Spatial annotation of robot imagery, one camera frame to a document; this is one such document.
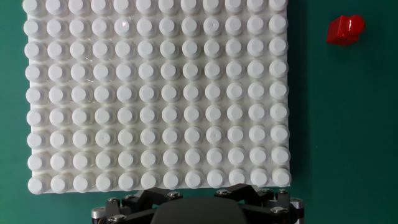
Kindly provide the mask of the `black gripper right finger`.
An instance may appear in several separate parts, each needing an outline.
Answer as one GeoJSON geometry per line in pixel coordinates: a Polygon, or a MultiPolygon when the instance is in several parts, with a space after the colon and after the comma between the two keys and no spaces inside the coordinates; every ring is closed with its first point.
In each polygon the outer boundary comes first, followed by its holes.
{"type": "Polygon", "coordinates": [[[231,202],[227,213],[243,216],[246,223],[304,224],[304,202],[285,189],[273,191],[255,185],[236,184],[219,189],[215,197],[231,202]]]}

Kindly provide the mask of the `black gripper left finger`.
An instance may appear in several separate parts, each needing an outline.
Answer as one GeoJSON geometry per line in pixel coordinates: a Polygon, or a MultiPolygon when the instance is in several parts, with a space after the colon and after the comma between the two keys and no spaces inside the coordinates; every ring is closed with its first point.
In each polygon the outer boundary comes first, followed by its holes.
{"type": "Polygon", "coordinates": [[[153,187],[140,190],[135,195],[125,195],[122,199],[111,197],[105,202],[105,206],[91,210],[91,223],[131,223],[131,215],[138,220],[148,221],[154,215],[154,206],[183,198],[180,192],[153,187]]]}

